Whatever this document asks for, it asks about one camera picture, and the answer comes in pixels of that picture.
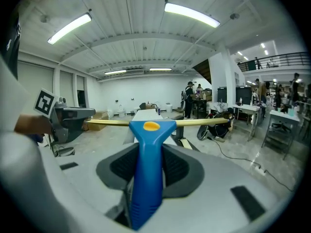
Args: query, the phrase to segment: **blue tool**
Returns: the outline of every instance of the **blue tool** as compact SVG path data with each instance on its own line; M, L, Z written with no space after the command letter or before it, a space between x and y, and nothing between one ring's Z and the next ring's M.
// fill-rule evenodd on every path
M139 142L130 214L138 230L162 203L162 143L176 130L175 121L131 121Z

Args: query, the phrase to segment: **power cord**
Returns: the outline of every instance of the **power cord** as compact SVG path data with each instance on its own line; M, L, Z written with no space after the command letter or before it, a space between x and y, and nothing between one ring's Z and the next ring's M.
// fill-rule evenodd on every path
M229 158L229 159L234 159L234 160L245 160L245 161L249 161L249 162L252 162L252 163L258 165L258 168L261 169L261 165L260 165L259 163L257 163L257 162L254 162L254 161L251 161L251 160L248 160L248 159L244 159L244 158L233 158L233 157L229 157L229 156L225 155L225 154L223 153L223 151L222 151L222 148L221 148L220 145L218 144L218 142L214 141L214 140L213 140L212 138L210 138L209 136L208 136L207 138L208 138L208 140L213 141L213 142L215 142L215 143L218 145L218 147L219 147L219 149L220 149L220 152L221 152L225 157L227 157L227 158ZM282 185L282 186L284 186L285 188L287 188L290 192L293 192L293 190L289 189L286 185L284 185L283 183L281 183L280 181L278 181L277 178L274 177L268 170L265 170L264 173L269 173L270 176L276 180L276 182L278 182L280 185Z

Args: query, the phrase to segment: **railing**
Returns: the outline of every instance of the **railing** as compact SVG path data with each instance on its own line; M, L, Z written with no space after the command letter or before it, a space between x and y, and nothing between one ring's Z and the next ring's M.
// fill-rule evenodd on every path
M295 52L251 60L238 64L242 72L265 68L311 65L307 52Z

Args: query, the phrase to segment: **gold rod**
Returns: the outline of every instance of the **gold rod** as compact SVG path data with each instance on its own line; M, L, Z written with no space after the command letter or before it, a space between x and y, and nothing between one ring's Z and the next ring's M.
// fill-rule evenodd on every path
M86 121L92 124L104 124L111 126L128 126L129 121L119 121L119 120L95 120ZM212 118L212 119L195 119L195 120L176 120L177 127L183 126L196 126L196 125L208 125L208 124L219 124L227 123L228 119L224 118Z

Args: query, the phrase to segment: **fluorescent light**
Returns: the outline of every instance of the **fluorescent light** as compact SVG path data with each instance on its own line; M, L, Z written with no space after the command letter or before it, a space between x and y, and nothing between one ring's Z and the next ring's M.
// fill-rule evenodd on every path
M216 21L215 19L204 15L198 11L189 9L187 7L183 7L177 4L172 4L172 3L166 3L165 4L165 8L164 8L165 12L172 12L172 13L176 13L176 14L180 14L186 17L191 17L193 19L199 20L201 22L204 22L210 26L212 26L213 28L217 28L220 25L220 22Z
M150 68L150 71L170 71L171 68Z
M48 39L48 43L53 45L56 41L58 41L60 38L62 38L63 36L71 32L72 30L82 26L83 24L86 24L87 22L90 22L91 20L92 20L92 17L89 13L83 14L79 18L67 24L64 28L58 31L50 39Z
M109 75L109 74L116 74L116 73L123 73L123 72L126 72L126 70L112 71L112 72L105 72L105 74L106 74L106 75Z

